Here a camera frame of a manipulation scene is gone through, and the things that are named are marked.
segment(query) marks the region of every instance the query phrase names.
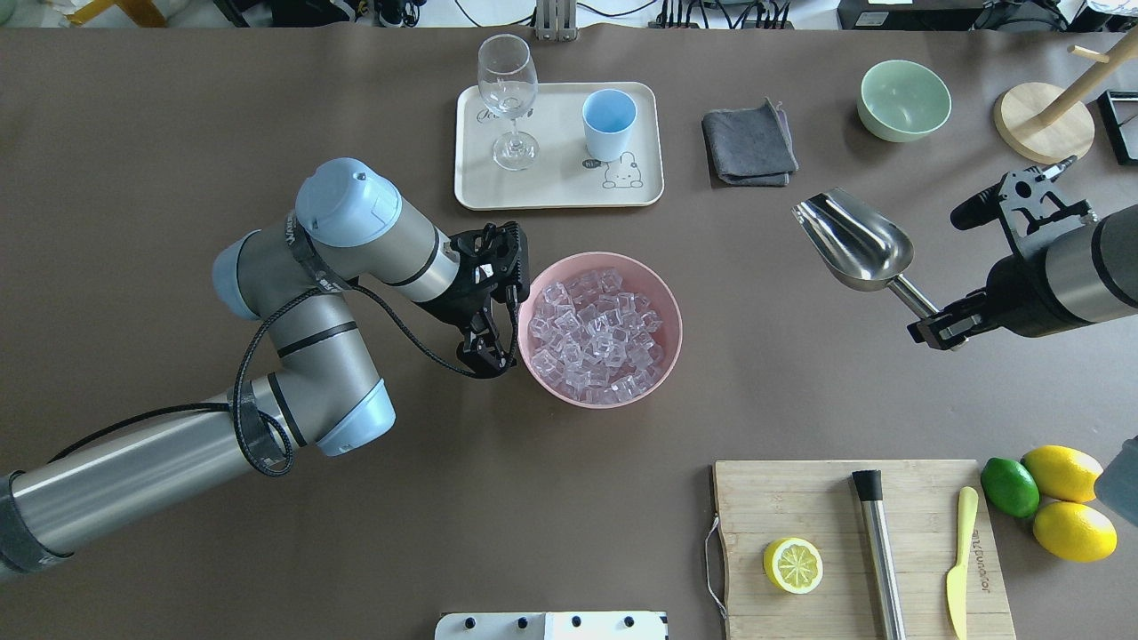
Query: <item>brown tabletop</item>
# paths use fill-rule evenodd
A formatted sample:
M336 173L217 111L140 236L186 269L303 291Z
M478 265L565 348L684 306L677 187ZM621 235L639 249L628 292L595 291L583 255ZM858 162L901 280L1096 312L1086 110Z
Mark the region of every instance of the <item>brown tabletop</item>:
M990 110L1028 81L1070 83L1116 35L654 32L591 27L535 46L544 81L655 92L666 189L644 208L470 212L453 194L455 101L490 30L6 31L0 35L0 470L145 410L221 392L254 325L215 298L216 253L291 207L320 163L354 156L439 228L520 220L535 272L582 251L637 257L683 309L683 353L651 397L570 407L526 372L432 364L351 301L398 412L365 449L305 450L0 586L0 638L430 638L445 612L662 609L671 638L720 637L703 588L719 459L1017 458L1046 443L1103 462L1136 433L1133 318L955 353L914 345L888 293L826 271L790 207L842 186L901 224L909 277L945 304L1007 254L948 212L1031 163ZM904 57L953 93L908 145L858 123L861 74ZM1138 88L1138 63L1104 88ZM728 188L701 116L782 101L801 171ZM1092 108L1097 120L1097 109ZM1061 180L1102 213L1138 173L1099 130ZM457 342L395 301L431 346ZM274 367L263 350L254 374ZM995 517L1020 638L1129 638L1138 531L1075 565Z

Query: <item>gray cloth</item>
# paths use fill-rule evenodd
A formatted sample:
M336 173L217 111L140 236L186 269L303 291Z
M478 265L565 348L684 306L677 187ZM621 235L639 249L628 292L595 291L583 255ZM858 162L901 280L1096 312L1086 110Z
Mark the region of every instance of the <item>gray cloth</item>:
M735 187L785 187L798 171L786 114L767 102L757 109L717 109L703 116L703 138L719 179Z

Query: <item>cutting board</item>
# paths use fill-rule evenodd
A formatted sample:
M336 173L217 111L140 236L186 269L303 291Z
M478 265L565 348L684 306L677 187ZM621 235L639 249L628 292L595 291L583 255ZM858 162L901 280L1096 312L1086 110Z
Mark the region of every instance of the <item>cutting board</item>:
M968 640L1015 638L975 460L720 460L715 492L724 550L727 640L884 638L873 560L850 473L881 469L885 520L910 640L956 638L945 574L956 563L960 487L980 492L968 563ZM762 550L798 536L818 548L822 583L794 596L762 568Z

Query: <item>wine glass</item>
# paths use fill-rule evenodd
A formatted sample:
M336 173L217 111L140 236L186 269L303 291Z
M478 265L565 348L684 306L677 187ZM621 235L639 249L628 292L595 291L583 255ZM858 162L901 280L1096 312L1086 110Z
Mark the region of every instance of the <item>wine glass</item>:
M525 40L503 33L483 42L478 49L478 92L490 112L512 124L512 131L494 140L494 162L509 171L531 166L537 140L518 131L518 118L537 98L537 69Z

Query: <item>metal stick with black tip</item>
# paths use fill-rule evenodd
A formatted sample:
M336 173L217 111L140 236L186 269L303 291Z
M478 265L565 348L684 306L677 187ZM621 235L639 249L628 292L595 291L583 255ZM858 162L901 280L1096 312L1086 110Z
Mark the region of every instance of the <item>metal stick with black tip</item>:
M893 553L889 547L889 530L885 526L885 503L881 494L881 470L853 471L853 486L861 501L865 532L869 536L873 553L873 572L876 575L877 601L881 620L885 626L887 640L904 640L905 623L901 622L901 597L897 590L893 572Z

